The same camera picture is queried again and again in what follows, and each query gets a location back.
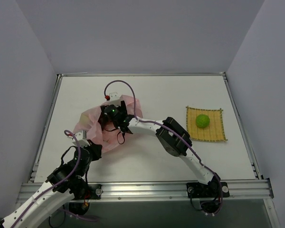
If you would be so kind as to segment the pink plastic bag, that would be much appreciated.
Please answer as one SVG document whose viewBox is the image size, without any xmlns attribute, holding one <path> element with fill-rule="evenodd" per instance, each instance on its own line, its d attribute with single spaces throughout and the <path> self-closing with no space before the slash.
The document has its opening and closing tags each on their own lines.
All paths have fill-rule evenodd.
<svg viewBox="0 0 285 228">
<path fill-rule="evenodd" d="M 86 131 L 87 139 L 95 144 L 102 145 L 102 152 L 108 152 L 121 145 L 124 141 L 119 130 L 114 130 L 113 123 L 106 123 L 103 127 L 98 122 L 101 116 L 101 107 L 96 106 L 81 113 L 73 133 Z"/>
</svg>

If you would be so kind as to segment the green fake fruit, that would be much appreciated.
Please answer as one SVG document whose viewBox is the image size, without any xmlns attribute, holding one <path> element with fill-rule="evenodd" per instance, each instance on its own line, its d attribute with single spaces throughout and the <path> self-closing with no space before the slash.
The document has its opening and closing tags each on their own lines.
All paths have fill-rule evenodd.
<svg viewBox="0 0 285 228">
<path fill-rule="evenodd" d="M 209 126 L 210 124 L 210 118 L 208 115 L 206 114 L 199 114 L 197 117 L 196 117 L 196 126 L 198 128 L 206 128 Z"/>
</svg>

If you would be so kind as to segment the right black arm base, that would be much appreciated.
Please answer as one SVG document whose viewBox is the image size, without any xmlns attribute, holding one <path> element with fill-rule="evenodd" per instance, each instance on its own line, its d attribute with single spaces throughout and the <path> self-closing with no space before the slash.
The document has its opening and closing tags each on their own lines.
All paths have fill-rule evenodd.
<svg viewBox="0 0 285 228">
<path fill-rule="evenodd" d="M 212 181 L 209 185 L 188 182 L 186 187 L 191 206 L 206 215 L 216 215 L 221 210 L 222 199 L 230 197 L 226 182 Z"/>
</svg>

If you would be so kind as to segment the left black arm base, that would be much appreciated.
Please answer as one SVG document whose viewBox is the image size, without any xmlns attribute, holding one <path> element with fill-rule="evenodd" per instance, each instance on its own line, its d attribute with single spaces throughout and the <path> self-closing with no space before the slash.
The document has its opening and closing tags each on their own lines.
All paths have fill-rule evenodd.
<svg viewBox="0 0 285 228">
<path fill-rule="evenodd" d="M 101 184 L 88 184 L 85 185 L 83 190 L 75 193 L 73 201 L 69 202 L 68 210 L 76 215 L 84 215 L 90 208 L 91 200 L 100 200 L 102 195 Z"/>
</svg>

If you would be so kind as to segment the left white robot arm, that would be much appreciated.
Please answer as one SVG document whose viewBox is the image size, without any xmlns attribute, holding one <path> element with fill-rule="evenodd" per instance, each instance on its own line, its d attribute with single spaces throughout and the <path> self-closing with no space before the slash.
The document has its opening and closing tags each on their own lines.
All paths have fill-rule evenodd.
<svg viewBox="0 0 285 228">
<path fill-rule="evenodd" d="M 73 206 L 70 211 L 71 215 L 82 216 L 89 208 L 88 200 L 100 199 L 96 192 L 101 185 L 90 186 L 87 172 L 90 163 L 102 157 L 102 146 L 88 140 L 81 147 L 72 147 L 75 149 L 73 159 L 61 161 L 25 203 L 10 215 L 0 218 L 0 228 L 37 227 L 71 200 L 83 200 L 82 204 Z"/>
</svg>

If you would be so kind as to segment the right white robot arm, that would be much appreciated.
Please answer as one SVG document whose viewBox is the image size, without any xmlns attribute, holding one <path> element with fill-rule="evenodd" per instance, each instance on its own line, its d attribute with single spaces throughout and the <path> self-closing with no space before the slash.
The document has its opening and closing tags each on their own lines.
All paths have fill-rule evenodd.
<svg viewBox="0 0 285 228">
<path fill-rule="evenodd" d="M 101 106 L 100 123 L 102 127 L 112 123 L 113 131 L 119 130 L 123 135 L 143 134 L 156 137 L 168 154 L 180 158 L 194 173 L 205 195 L 212 196 L 221 189 L 219 176 L 203 164 L 192 148 L 189 133 L 172 117 L 160 121 L 139 118 L 129 114 L 125 102 L 121 101 L 119 105 Z"/>
</svg>

